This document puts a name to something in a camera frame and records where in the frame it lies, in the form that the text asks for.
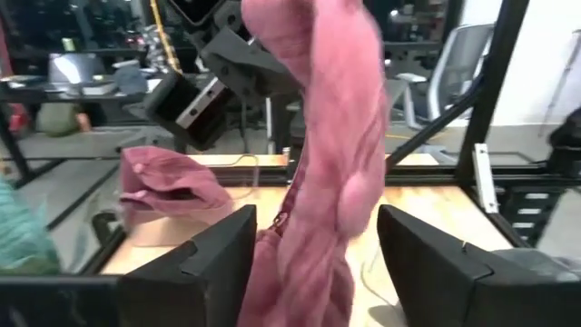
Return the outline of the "grey background laptop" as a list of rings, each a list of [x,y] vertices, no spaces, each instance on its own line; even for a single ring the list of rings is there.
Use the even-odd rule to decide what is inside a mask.
[[[95,54],[50,54],[48,82],[55,86],[88,84],[94,80]]]

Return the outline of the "grey office chair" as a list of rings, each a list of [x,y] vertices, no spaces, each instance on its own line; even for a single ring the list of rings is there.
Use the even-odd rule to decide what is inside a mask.
[[[481,70],[494,28],[493,24],[461,25],[450,33],[431,76],[395,76],[406,85],[403,116],[409,128],[422,129],[467,92]]]

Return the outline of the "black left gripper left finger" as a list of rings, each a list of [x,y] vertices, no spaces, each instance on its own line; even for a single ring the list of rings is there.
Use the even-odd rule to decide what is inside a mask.
[[[236,327],[256,218],[246,204],[127,274],[0,277],[0,327]]]

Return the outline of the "clear plastic bin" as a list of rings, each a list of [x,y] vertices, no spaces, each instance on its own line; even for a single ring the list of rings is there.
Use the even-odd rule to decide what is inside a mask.
[[[236,199],[232,196],[231,198],[233,200],[233,213],[234,202]],[[149,223],[141,223],[131,227],[125,224],[123,208],[120,205],[120,195],[119,202],[116,204],[112,211],[100,213],[94,216],[92,219],[92,225],[98,240],[105,241],[108,239],[108,223],[110,222],[120,222],[124,230],[129,234],[133,245],[137,247],[175,246],[185,242],[186,240],[193,237],[196,233],[199,233],[213,225],[197,221],[186,221],[173,219],[170,217],[163,217]]]

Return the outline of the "dark background desk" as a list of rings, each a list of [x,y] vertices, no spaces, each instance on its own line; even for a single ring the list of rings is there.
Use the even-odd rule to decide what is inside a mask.
[[[7,89],[0,91],[0,103],[9,104],[44,104],[44,103],[118,103],[134,104],[140,103],[144,98],[143,94],[127,95],[121,92],[103,95],[69,95],[66,93],[46,93],[40,91],[24,90],[16,91]]]

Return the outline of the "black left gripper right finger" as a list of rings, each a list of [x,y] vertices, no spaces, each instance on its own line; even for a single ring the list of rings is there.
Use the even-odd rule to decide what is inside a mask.
[[[558,282],[392,205],[380,248],[409,327],[581,327],[581,282]]]

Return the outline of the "black aluminium table frame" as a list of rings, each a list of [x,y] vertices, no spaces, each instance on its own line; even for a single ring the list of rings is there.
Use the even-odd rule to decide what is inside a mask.
[[[507,28],[507,35],[493,37],[490,48],[491,64],[485,64],[483,69],[484,83],[477,96],[474,112],[465,133],[462,149],[458,156],[456,168],[434,165],[436,159],[428,158],[427,154],[410,154],[413,150],[404,149],[402,145],[398,153],[392,155],[393,160],[386,157],[387,165],[393,165],[386,176],[387,187],[384,188],[379,204],[392,204],[399,209],[415,213],[426,223],[449,232],[469,243],[485,249],[500,250],[509,247],[530,247],[522,239],[507,220],[500,213],[488,213],[484,204],[479,204],[477,192],[470,183],[477,180],[477,168],[470,168],[469,159],[477,164],[477,157],[484,156],[477,150],[468,154],[468,147],[476,141],[486,138],[487,130],[493,115],[501,84],[506,76],[507,66],[517,41],[518,29],[522,25],[524,13],[527,10],[528,0],[522,3],[510,3],[505,0],[500,8],[500,27]],[[274,209],[282,202],[282,196],[287,191],[287,184],[283,182],[283,168],[291,168],[290,164],[283,167],[283,155],[260,155],[258,166],[251,166],[251,159],[243,159],[242,163],[234,166],[209,166],[217,173],[220,183],[229,193],[240,196],[236,205],[256,204],[258,207],[257,222],[259,227],[268,227],[269,218],[275,214]],[[250,186],[236,186],[241,182],[243,173],[252,173],[253,168],[260,168],[258,185],[255,191]],[[559,175],[545,173],[542,166],[490,166],[493,173],[486,177],[500,186],[506,182],[524,186],[549,186],[557,182],[564,186],[573,185],[573,179],[567,180]],[[371,217],[371,223],[366,232],[350,242],[347,250],[347,261],[354,273],[360,273],[361,267],[369,272],[385,271],[376,268],[375,262],[381,257],[377,232],[377,218]],[[110,240],[103,247],[101,253],[104,259],[100,262],[95,259],[96,268],[100,274],[128,273],[138,267],[152,262],[174,246],[139,247],[127,241],[123,231],[112,233]]]

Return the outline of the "maroon cloth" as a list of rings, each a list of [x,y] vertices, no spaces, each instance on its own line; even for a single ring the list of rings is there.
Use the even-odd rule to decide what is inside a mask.
[[[163,217],[215,224],[233,211],[233,199],[214,173],[172,150],[123,149],[120,180],[120,205],[131,227]]]

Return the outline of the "maroon red baseball cap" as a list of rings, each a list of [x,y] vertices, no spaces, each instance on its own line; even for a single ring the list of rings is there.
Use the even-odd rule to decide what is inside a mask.
[[[349,327],[346,251],[383,193],[383,44],[362,0],[242,0],[247,29],[299,81],[305,143],[258,233],[237,327]]]

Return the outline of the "silver metal bracket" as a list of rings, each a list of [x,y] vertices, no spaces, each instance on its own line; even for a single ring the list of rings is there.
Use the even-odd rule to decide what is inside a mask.
[[[479,204],[485,213],[498,213],[496,188],[486,144],[474,144],[472,160]]]

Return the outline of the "artificial plant in white pot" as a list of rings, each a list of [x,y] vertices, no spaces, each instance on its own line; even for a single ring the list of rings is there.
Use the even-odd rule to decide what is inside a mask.
[[[60,259],[44,218],[0,177],[0,275],[45,275],[60,271]]]

